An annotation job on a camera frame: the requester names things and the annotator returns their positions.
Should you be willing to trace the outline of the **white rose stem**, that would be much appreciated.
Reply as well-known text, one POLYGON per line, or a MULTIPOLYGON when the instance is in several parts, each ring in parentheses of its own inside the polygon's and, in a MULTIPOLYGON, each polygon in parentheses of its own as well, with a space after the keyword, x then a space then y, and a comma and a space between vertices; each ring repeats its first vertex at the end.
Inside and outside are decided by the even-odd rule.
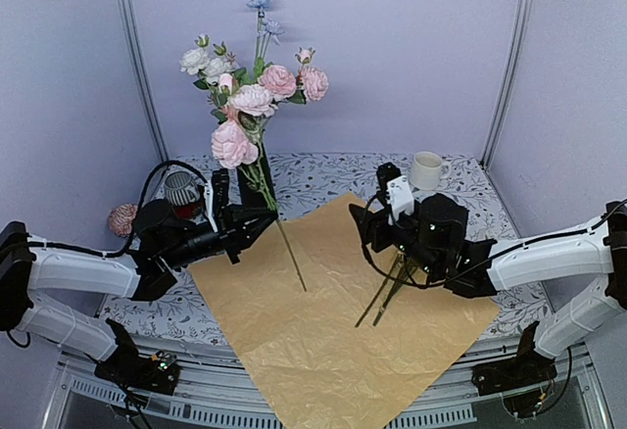
POLYGON ((194 47, 182 55, 179 64, 181 72, 194 77, 193 85, 207 93, 208 103, 213 106, 211 114, 217 122, 222 124, 232 119, 228 98, 239 89, 237 76, 245 71, 240 69, 236 55, 226 44, 212 44, 211 38, 202 33, 194 39, 194 47))

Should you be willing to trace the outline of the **orange wrapping paper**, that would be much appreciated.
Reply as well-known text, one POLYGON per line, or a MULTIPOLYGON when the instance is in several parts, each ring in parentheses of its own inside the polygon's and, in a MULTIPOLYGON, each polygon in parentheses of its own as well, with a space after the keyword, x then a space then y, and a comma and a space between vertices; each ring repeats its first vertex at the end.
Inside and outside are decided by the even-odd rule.
POLYGON ((386 250, 367 261, 346 194, 274 224, 239 263, 190 274, 228 344, 288 428, 381 428, 447 371, 497 317, 489 299, 403 287, 380 321, 363 310, 386 250))

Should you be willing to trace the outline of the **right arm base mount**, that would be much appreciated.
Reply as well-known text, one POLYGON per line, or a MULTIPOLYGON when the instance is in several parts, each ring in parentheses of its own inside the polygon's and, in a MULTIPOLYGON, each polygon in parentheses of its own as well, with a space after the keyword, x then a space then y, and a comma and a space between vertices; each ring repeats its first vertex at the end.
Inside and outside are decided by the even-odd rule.
MULTIPOLYGON (((513 357, 472 367, 471 382, 480 396, 535 384, 551 384, 555 380, 555 358, 543 357, 536 352, 534 336, 539 324, 535 321, 524 329, 513 357)), ((517 419, 531 418, 541 412, 546 396, 546 391, 537 390, 531 396, 506 397, 505 407, 517 419)))

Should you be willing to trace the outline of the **thin blue flower stem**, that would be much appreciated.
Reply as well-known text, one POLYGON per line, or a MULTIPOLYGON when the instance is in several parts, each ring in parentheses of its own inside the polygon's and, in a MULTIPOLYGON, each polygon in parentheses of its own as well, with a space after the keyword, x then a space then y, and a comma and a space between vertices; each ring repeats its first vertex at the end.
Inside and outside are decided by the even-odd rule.
POLYGON ((269 10, 271 0, 249 0, 246 7, 256 12, 257 30, 255 43, 255 58, 253 65, 254 81, 257 81, 264 72, 265 56, 270 42, 276 45, 280 43, 279 36, 284 33, 282 24, 270 19, 266 12, 269 10))

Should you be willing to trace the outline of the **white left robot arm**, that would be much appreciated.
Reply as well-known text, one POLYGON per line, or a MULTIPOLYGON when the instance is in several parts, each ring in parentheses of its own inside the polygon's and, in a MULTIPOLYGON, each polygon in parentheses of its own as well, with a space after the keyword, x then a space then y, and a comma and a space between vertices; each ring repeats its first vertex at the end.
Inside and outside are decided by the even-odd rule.
POLYGON ((44 296, 64 289, 101 293, 134 302, 159 300, 176 283, 175 272, 206 258, 240 254, 278 218, 276 212, 240 205, 217 207, 202 223, 180 219, 165 199, 149 202, 132 222, 138 249, 116 256, 38 239, 24 223, 1 231, 1 328, 35 333, 60 346, 81 350, 125 384, 145 376, 145 362, 118 345, 111 326, 44 296))

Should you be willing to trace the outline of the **artificial flower bouquet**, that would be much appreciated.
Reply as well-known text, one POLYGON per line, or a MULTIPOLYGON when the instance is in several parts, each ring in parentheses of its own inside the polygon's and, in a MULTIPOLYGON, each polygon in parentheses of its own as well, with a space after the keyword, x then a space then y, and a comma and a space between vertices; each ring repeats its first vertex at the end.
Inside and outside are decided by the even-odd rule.
POLYGON ((410 259, 405 254, 398 253, 387 272, 387 276, 383 278, 381 285, 358 318, 355 327, 360 327, 372 310, 376 310, 372 325, 377 326, 389 308, 392 299, 404 287, 405 282, 412 284, 414 275, 418 271, 420 271, 420 265, 415 260, 410 259))

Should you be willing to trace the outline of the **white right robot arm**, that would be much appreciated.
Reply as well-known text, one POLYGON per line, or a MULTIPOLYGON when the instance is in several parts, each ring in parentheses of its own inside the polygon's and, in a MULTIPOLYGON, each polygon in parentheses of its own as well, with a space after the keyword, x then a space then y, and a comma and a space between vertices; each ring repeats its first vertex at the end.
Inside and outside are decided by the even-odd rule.
POLYGON ((442 287, 474 299, 545 279, 595 275, 583 292, 531 327, 530 348, 506 366, 513 385, 528 385, 543 372, 545 359, 558 357, 626 311, 626 206, 622 202, 607 204, 601 216, 572 229, 514 241, 469 241, 465 237, 468 209, 445 195, 407 203, 398 203, 390 194, 374 197, 383 204, 376 213, 349 206, 364 257, 395 247, 426 274, 422 283, 395 277, 396 284, 421 290, 442 287))

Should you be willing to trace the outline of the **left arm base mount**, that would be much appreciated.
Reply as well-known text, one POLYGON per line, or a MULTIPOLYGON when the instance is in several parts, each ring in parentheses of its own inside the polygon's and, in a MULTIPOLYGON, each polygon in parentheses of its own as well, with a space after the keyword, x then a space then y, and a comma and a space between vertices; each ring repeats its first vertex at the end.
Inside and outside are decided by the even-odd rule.
POLYGON ((176 355, 157 351, 150 357, 142 357, 120 323, 111 319, 106 323, 113 330, 117 347, 107 359, 96 364, 94 375, 124 388, 172 396, 180 374, 176 355))

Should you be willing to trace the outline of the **pink rose stem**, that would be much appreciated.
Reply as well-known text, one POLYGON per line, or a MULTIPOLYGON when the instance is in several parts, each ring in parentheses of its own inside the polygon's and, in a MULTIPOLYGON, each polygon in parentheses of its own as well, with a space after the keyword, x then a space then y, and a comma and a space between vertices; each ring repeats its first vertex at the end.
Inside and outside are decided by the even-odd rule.
POLYGON ((265 127, 276 113, 278 105, 271 94, 244 76, 237 77, 239 89, 228 98, 232 119, 228 119, 212 134, 212 153, 222 167, 234 169, 242 165, 269 167, 265 150, 265 127))
POLYGON ((258 84, 271 94, 274 103, 305 105, 320 101, 329 89, 329 79, 323 70, 312 65, 315 53, 313 47, 299 49, 295 54, 299 64, 296 73, 284 66, 267 65, 258 78, 258 84))

